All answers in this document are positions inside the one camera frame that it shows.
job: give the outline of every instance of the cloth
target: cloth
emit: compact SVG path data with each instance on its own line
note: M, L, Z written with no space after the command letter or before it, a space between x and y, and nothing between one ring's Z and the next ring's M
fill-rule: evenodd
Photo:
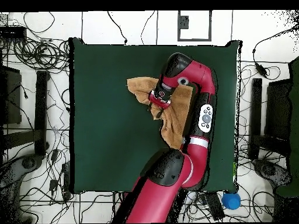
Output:
M157 82L158 79L155 78L138 77L128 79L127 86L140 103L149 105L148 94L156 87ZM171 96L171 105L161 115L163 120L161 135L171 148L180 149L182 144L182 134L189 112L191 96L192 87L179 85ZM156 115L159 111L160 108L152 104L151 114L154 120L157 120Z

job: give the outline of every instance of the white button panel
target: white button panel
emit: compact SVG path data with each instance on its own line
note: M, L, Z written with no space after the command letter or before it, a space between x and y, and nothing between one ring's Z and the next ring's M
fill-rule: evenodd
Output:
M211 124L212 124L212 118L213 118L213 108L209 104L205 104L200 109L200 115L199 115L199 128L207 133L211 130Z

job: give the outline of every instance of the red robot arm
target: red robot arm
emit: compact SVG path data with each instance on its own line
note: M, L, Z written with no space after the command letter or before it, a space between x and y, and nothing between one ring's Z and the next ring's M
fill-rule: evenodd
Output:
M166 109L179 84L196 83L200 89L188 134L181 150L170 149L140 177L121 204L113 223L163 223L181 188L200 184L207 167L213 133L217 78L212 69L187 56L175 53L164 67L149 100Z

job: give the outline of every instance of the green table surface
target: green table surface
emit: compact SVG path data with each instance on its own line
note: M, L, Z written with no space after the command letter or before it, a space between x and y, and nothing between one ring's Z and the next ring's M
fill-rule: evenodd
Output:
M235 191L233 184L237 53L226 47L87 45L74 38L74 191L130 191L161 148L160 120L128 91L127 79L158 78L168 57L180 52L214 68L217 110L206 191Z

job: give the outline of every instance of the black bracket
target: black bracket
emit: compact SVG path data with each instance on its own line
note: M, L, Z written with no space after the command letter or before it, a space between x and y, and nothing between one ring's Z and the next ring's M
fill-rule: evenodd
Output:
M34 130L15 132L8 135L3 135L0 140L0 149L11 149L20 145L34 142L35 155L45 156L48 148L46 142L47 133L47 82L50 79L48 71L37 71L36 80L36 105Z
M178 41L211 41L212 40L212 11L209 11L208 38L180 38L180 30L189 28L189 17L181 16L178 11Z

